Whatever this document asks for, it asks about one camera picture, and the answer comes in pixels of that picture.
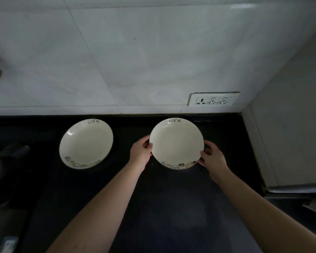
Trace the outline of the dark gas stove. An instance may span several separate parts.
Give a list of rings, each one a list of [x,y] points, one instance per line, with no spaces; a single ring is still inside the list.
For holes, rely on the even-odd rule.
[[[0,151],[0,209],[12,199],[30,150],[30,146],[16,143]]]

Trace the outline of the white wall socket panel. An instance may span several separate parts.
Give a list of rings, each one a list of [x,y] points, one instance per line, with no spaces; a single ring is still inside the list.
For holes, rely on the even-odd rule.
[[[187,106],[232,106],[239,96],[240,92],[192,93]]]

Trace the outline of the person's right hand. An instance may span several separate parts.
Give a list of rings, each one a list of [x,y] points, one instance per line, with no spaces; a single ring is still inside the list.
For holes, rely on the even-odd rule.
[[[198,163],[205,167],[209,171],[209,174],[213,176],[219,176],[224,172],[230,171],[221,150],[209,140],[204,140],[204,144],[204,150],[209,150],[210,156],[200,157]]]

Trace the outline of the white printed ceramic plate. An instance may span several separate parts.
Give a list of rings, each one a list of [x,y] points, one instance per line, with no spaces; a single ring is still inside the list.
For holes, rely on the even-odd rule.
[[[164,167],[188,169],[198,163],[205,143],[199,128],[183,118],[168,118],[152,130],[152,155]]]
[[[112,128],[103,120],[91,118],[70,127],[59,144],[63,163],[76,170],[92,168],[101,163],[114,144]]]

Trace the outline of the person's left hand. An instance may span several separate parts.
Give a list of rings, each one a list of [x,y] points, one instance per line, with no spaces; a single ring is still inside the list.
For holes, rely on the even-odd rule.
[[[130,149],[130,159],[129,163],[132,165],[141,168],[145,168],[147,162],[152,156],[152,149],[144,148],[144,143],[149,142],[150,135],[147,135],[133,144]]]

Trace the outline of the person's right forearm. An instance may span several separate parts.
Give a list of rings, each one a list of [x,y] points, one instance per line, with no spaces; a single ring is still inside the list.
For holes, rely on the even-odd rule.
[[[208,171],[263,253],[316,253],[314,233],[256,193],[227,166]]]

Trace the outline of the person's left forearm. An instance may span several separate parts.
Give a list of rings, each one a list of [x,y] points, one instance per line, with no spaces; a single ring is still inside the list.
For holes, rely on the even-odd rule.
[[[74,217],[46,253],[108,253],[145,168],[126,166]]]

